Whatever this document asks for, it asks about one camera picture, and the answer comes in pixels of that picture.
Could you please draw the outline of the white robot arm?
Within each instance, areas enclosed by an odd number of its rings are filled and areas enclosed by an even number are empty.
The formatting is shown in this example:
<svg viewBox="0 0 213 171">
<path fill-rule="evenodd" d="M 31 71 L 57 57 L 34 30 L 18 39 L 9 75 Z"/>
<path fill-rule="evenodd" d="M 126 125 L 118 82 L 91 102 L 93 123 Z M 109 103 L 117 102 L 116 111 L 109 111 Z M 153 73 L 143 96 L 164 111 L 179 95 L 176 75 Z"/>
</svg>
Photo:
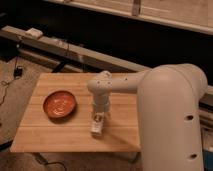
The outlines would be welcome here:
<svg viewBox="0 0 213 171">
<path fill-rule="evenodd" d="M 95 113 L 109 110 L 112 93 L 137 96 L 143 171 L 204 171 L 199 100 L 207 86 L 205 73 L 193 64 L 121 77 L 103 71 L 87 83 Z"/>
</svg>

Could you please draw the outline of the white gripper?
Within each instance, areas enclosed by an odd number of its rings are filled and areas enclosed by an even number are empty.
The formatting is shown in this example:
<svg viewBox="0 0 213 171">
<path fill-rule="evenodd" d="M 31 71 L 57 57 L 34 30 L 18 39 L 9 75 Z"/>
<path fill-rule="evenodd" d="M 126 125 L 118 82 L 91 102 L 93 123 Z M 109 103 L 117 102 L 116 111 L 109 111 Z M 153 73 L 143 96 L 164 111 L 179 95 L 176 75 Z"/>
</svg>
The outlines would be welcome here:
<svg viewBox="0 0 213 171">
<path fill-rule="evenodd" d="M 110 101 L 109 101 L 109 95 L 108 94 L 102 94 L 102 95 L 94 95 L 93 96 L 93 114 L 92 119 L 93 121 L 96 121 L 97 114 L 103 112 L 103 118 L 104 120 L 109 119 L 109 107 L 110 107 Z"/>
</svg>

